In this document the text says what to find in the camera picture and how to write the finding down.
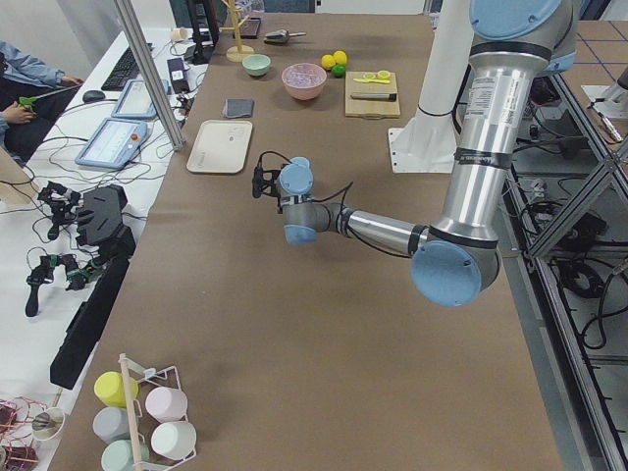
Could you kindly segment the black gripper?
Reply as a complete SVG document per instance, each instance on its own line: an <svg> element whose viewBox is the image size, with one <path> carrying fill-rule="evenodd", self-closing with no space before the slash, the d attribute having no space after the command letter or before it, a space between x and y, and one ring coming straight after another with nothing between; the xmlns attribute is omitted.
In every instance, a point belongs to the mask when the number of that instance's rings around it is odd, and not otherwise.
<svg viewBox="0 0 628 471"><path fill-rule="evenodd" d="M281 203L281 186L279 184L279 176L280 170L269 170L265 171L264 174L268 174L269 178L264 181L264 194L269 197L274 197L277 202L277 212L279 214L283 213L282 203Z"/></svg>

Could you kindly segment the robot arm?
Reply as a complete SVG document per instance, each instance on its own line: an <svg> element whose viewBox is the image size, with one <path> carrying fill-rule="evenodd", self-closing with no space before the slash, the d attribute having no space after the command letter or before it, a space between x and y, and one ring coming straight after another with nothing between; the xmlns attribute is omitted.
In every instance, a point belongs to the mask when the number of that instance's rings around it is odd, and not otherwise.
<svg viewBox="0 0 628 471"><path fill-rule="evenodd" d="M446 1L414 117L389 138L398 173L449 177L439 217L413 224L314 196L306 158L256 168L254 196L277 200L286 240L325 232L407 258L431 302L467 304L497 278L493 219L536 78L568 69L575 56L576 1Z"/></svg>

